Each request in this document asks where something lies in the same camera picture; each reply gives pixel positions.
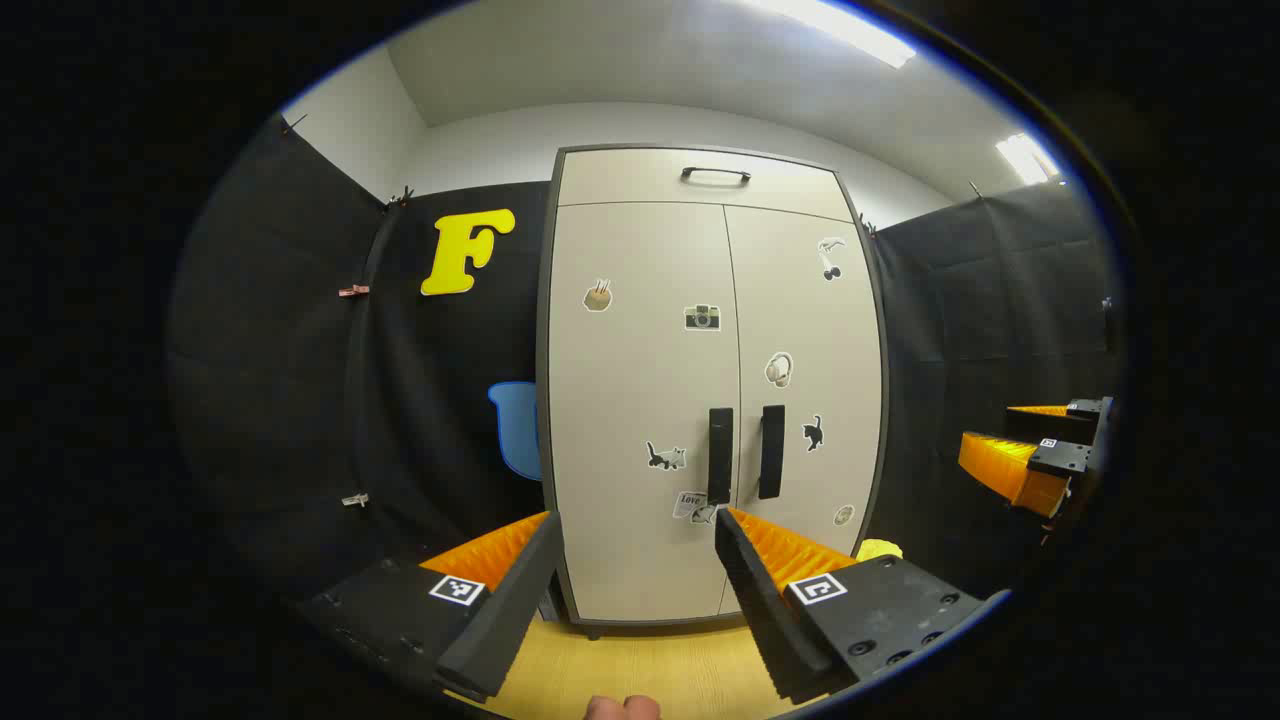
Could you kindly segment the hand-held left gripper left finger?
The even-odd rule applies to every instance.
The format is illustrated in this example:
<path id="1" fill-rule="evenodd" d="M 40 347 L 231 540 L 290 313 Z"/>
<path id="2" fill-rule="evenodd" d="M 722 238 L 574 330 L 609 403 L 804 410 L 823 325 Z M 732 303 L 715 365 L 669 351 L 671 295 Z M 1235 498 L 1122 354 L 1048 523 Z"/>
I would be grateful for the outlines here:
<path id="1" fill-rule="evenodd" d="M 543 511 L 425 559 L 379 559 L 298 606 L 323 634 L 422 694 L 498 694 L 563 556 Z"/>

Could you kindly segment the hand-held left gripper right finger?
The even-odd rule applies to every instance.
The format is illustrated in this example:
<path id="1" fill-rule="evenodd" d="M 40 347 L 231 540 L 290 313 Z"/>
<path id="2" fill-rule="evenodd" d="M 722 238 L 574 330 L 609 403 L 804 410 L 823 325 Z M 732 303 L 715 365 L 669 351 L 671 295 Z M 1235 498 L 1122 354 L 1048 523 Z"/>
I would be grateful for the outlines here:
<path id="1" fill-rule="evenodd" d="M 732 507 L 716 553 L 778 696 L 856 697 L 895 680 L 1010 597 L 978 598 L 895 553 L 856 559 Z"/>

